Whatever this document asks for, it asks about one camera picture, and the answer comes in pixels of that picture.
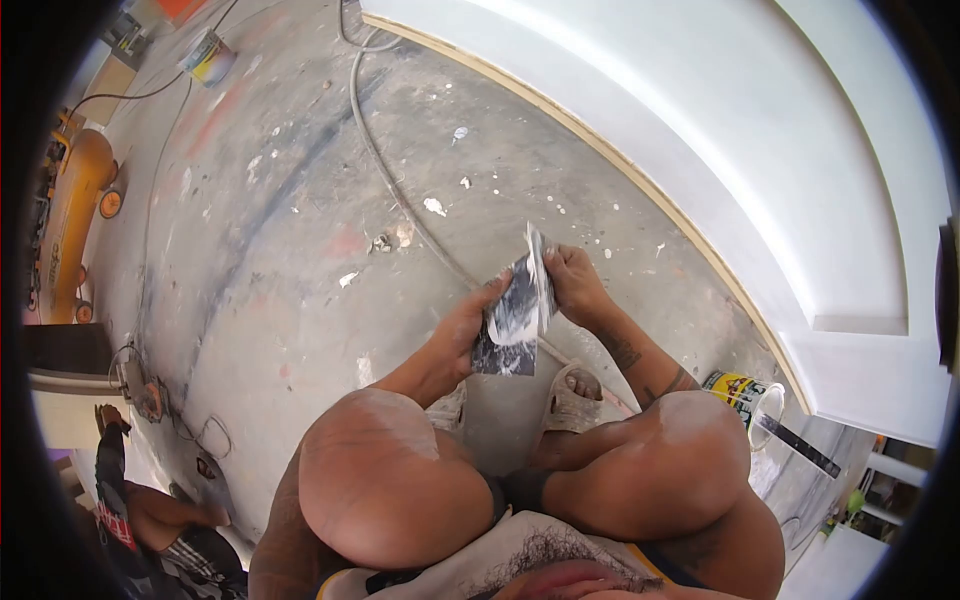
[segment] plastic container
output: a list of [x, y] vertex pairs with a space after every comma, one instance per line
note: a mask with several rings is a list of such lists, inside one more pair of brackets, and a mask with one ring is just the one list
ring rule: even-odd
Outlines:
[[735, 372], [717, 371], [704, 382], [704, 389], [739, 413], [753, 452], [767, 445], [772, 434], [762, 427], [754, 427], [754, 415], [761, 411], [780, 421], [786, 392], [781, 384], [760, 381]]

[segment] leg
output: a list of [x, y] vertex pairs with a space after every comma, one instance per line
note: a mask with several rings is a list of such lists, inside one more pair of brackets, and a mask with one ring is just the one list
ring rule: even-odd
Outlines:
[[549, 432], [535, 460], [560, 471], [543, 488], [548, 514], [617, 540], [696, 532], [749, 489], [743, 425], [704, 392], [665, 396], [640, 415], [584, 434]]
[[492, 525], [493, 498], [466, 452], [406, 396], [344, 396], [303, 437], [300, 508], [313, 532], [370, 568], [440, 561]]
[[127, 511], [134, 537], [155, 552], [169, 547], [190, 525], [213, 528], [229, 524], [222, 507], [186, 504], [131, 482], [127, 482]]

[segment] green object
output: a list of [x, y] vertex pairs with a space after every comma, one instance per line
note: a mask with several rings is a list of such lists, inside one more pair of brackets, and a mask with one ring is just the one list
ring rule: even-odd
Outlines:
[[863, 492], [854, 490], [853, 493], [850, 494], [850, 497], [847, 498], [847, 512], [851, 515], [859, 513], [860, 509], [862, 509], [866, 503], [867, 498], [863, 497]]

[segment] sandal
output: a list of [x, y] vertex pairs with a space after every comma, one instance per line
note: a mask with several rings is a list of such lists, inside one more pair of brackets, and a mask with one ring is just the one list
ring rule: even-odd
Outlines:
[[[578, 388], [583, 384], [584, 396], [571, 389], [571, 383]], [[545, 430], [584, 433], [596, 426], [602, 405], [600, 380], [579, 363], [567, 365], [560, 369], [550, 385]]]
[[455, 437], [463, 432], [464, 404], [467, 402], [467, 382], [461, 381], [457, 389], [440, 398], [426, 409], [430, 424]]

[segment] wooden board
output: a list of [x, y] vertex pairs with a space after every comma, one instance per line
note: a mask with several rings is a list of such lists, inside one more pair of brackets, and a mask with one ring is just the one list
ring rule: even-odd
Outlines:
[[733, 274], [730, 266], [723, 260], [723, 258], [720, 257], [720, 254], [717, 253], [716, 249], [710, 244], [707, 238], [704, 237], [703, 233], [701, 233], [700, 230], [697, 229], [692, 222], [690, 222], [690, 220], [686, 217], [686, 214], [681, 211], [677, 205], [670, 200], [670, 198], [643, 173], [643, 171], [640, 170], [639, 167], [637, 167], [628, 158], [616, 150], [614, 146], [611, 145], [611, 143], [605, 138], [600, 136], [599, 133], [595, 132], [578, 118], [567, 112], [564, 108], [557, 105], [539, 91], [518, 80], [513, 75], [502, 71], [498, 67], [474, 56], [473, 54], [465, 52], [453, 44], [409, 28], [406, 25], [396, 23], [390, 19], [386, 19], [375, 14], [370, 14], [368, 12], [362, 12], [362, 15], [364, 22], [368, 25], [373, 25], [374, 27], [378, 27], [385, 31], [414, 41], [444, 55], [449, 59], [456, 60], [462, 65], [467, 66], [477, 73], [487, 77], [488, 79], [506, 87], [520, 98], [523, 98], [530, 104], [539, 108], [546, 114], [556, 119], [561, 125], [574, 132], [578, 137], [580, 137], [580, 139], [587, 142], [591, 148], [606, 158], [621, 173], [630, 178], [630, 180], [637, 187], [639, 187], [644, 194], [653, 200], [654, 203], [660, 207], [660, 210], [662, 210], [666, 216], [677, 225], [680, 231], [686, 236], [687, 239], [690, 240], [697, 250], [700, 251], [704, 258], [707, 259], [707, 262], [710, 264], [710, 266], [713, 267], [714, 271], [716, 271], [716, 273], [720, 275], [720, 278], [723, 279], [723, 281], [727, 284], [737, 301], [740, 302], [740, 305], [750, 316], [751, 321], [753, 321], [757, 331], [760, 332], [760, 336], [763, 338], [763, 341], [766, 343], [767, 347], [771, 352], [773, 352], [774, 357], [777, 359], [777, 362], [780, 365], [780, 370], [783, 371], [783, 374], [786, 377], [787, 382], [790, 384], [790, 387], [793, 389], [793, 392], [796, 395], [797, 400], [800, 402], [800, 406], [804, 413], [808, 415], [813, 414], [808, 402], [806, 401], [804, 390], [800, 386], [800, 381], [797, 378], [792, 365], [787, 359], [786, 352], [783, 351], [780, 341], [777, 339], [777, 336], [774, 335], [773, 329], [771, 329], [770, 325], [768, 325], [768, 323], [760, 315], [760, 312], [756, 308], [753, 300], [750, 298], [750, 295], [747, 294], [739, 279], [737, 279], [737, 277]]

